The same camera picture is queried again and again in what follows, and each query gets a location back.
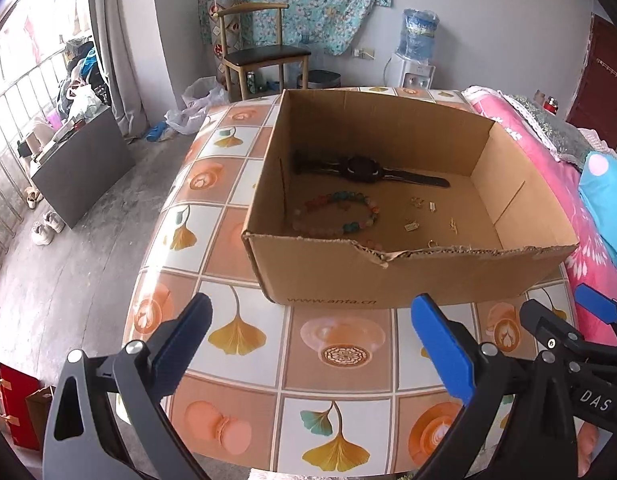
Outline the rhinestone bar pendant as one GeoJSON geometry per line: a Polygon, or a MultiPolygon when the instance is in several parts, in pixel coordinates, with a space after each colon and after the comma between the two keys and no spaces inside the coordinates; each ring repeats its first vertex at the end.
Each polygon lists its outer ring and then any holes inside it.
{"type": "Polygon", "coordinates": [[[406,223],[404,226],[404,229],[406,232],[413,232],[418,230],[420,227],[420,224],[417,221],[412,221],[409,223],[406,223]]]}

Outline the pink floral blanket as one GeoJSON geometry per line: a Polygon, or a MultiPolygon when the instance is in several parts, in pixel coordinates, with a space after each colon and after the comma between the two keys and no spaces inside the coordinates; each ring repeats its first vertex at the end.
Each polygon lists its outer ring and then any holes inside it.
{"type": "Polygon", "coordinates": [[[476,113],[498,122],[518,143],[553,191],[579,239],[578,248],[565,261],[572,288],[586,284],[617,300],[617,267],[579,194],[580,174],[557,159],[532,133],[522,115],[497,91],[470,86],[461,91],[476,113]]]}

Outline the red paper bag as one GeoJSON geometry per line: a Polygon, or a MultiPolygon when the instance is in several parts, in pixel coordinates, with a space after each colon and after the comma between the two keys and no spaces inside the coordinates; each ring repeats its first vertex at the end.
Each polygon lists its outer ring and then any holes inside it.
{"type": "Polygon", "coordinates": [[[26,398],[40,389],[40,381],[4,363],[0,364],[0,379],[10,385],[9,388],[0,387],[6,415],[15,417],[19,422],[17,425],[12,422],[8,424],[13,443],[20,448],[39,451],[40,444],[28,412],[26,398]]]}

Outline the light blue pillow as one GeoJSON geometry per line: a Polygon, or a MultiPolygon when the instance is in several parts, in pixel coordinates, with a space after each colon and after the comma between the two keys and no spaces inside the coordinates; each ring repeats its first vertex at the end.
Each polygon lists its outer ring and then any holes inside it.
{"type": "Polygon", "coordinates": [[[592,152],[586,157],[579,192],[617,267],[617,159],[592,152]]]}

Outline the patterned tablecloth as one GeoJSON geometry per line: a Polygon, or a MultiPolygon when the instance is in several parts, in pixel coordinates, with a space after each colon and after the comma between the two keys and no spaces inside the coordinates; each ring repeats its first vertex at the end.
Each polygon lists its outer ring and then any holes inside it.
{"type": "Polygon", "coordinates": [[[269,302],[241,232],[277,119],[275,96],[211,110],[168,192],[124,337],[147,339],[196,292],[209,332],[164,403],[192,452],[289,474],[420,466],[461,404],[442,387],[409,309],[269,302]]]}

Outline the grey green floral blanket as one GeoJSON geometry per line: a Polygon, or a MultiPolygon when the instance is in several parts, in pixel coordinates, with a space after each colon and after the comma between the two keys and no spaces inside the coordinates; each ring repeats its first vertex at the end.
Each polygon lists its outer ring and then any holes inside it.
{"type": "Polygon", "coordinates": [[[589,153],[617,157],[615,150],[601,140],[596,130],[574,127],[524,96],[502,93],[502,97],[525,120],[533,136],[549,149],[555,159],[582,171],[589,153]]]}

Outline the white shoe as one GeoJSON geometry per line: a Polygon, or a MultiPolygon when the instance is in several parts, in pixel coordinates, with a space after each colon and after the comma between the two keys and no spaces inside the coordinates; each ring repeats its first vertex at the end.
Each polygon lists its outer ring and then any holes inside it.
{"type": "Polygon", "coordinates": [[[54,240],[54,229],[43,223],[35,223],[32,229],[32,240],[36,246],[48,246],[54,240]]]}
{"type": "Polygon", "coordinates": [[[44,223],[48,228],[51,228],[57,234],[61,233],[66,227],[66,222],[64,222],[61,217],[54,211],[47,211],[44,215],[44,223]]]}

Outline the dark red door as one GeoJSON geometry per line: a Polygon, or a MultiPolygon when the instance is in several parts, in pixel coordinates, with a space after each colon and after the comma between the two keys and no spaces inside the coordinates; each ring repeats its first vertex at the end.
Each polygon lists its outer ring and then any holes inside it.
{"type": "Polygon", "coordinates": [[[567,122],[617,148],[617,28],[594,14],[583,73],[567,122]]]}

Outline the dark grey cabinet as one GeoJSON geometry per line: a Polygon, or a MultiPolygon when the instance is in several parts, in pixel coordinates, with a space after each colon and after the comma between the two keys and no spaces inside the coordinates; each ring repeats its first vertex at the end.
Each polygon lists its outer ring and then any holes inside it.
{"type": "Polygon", "coordinates": [[[135,166],[112,110],[105,107],[32,168],[32,181],[69,228],[135,166]]]}

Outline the black wristwatch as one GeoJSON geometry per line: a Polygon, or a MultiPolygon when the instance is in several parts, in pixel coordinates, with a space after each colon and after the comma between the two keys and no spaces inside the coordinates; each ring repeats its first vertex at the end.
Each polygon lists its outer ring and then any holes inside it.
{"type": "Polygon", "coordinates": [[[417,174],[417,172],[388,169],[379,162],[364,156],[339,157],[337,160],[319,160],[301,152],[295,152],[292,168],[296,174],[327,174],[351,182],[374,184],[380,181],[402,182],[415,185],[449,188],[444,178],[417,174]]]}

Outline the white water dispenser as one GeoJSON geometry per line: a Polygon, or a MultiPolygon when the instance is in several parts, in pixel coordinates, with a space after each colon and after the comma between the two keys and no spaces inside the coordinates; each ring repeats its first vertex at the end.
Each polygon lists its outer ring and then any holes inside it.
{"type": "Polygon", "coordinates": [[[421,63],[393,53],[383,78],[389,87],[429,90],[432,87],[434,76],[435,66],[433,64],[421,63]]]}

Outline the blue water bottle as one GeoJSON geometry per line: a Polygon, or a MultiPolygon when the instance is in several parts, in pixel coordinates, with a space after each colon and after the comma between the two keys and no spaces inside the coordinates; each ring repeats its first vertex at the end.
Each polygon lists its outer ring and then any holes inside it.
{"type": "Polygon", "coordinates": [[[429,64],[433,58],[439,21],[435,12],[405,9],[397,54],[414,62],[429,64]]]}

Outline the white plastic bag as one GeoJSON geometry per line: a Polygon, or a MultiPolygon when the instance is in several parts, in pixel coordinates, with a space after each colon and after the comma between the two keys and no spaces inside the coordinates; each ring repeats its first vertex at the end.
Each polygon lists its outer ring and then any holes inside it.
{"type": "Polygon", "coordinates": [[[185,136],[197,134],[209,110],[229,103],[229,94],[214,76],[197,79],[182,94],[184,108],[168,110],[164,122],[174,131],[185,136]]]}

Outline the wooden chair black seat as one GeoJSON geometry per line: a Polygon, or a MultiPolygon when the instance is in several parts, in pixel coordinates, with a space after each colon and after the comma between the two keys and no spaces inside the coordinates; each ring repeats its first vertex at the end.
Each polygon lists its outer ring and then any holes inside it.
{"type": "Polygon", "coordinates": [[[284,10],[289,8],[288,3],[283,2],[245,2],[227,9],[216,10],[212,18],[218,21],[220,26],[220,60],[225,67],[226,88],[231,88],[231,73],[236,73],[239,84],[240,100],[249,100],[252,92],[248,87],[249,72],[254,72],[259,68],[268,66],[278,67],[279,91],[284,91],[284,66],[291,63],[300,63],[302,68],[301,89],[309,88],[310,57],[311,51],[307,48],[293,47],[284,43],[284,25],[282,18],[284,10]],[[245,13],[256,13],[262,11],[276,11],[276,41],[266,46],[249,47],[246,49],[228,51],[226,36],[226,18],[245,13]]]}

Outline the grey curtain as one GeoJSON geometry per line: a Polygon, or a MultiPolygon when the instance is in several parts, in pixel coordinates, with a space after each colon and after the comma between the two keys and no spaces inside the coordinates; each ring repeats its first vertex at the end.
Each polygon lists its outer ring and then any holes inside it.
{"type": "Polygon", "coordinates": [[[126,140],[149,127],[126,44],[120,0],[88,0],[100,74],[107,82],[113,116],[126,140]]]}

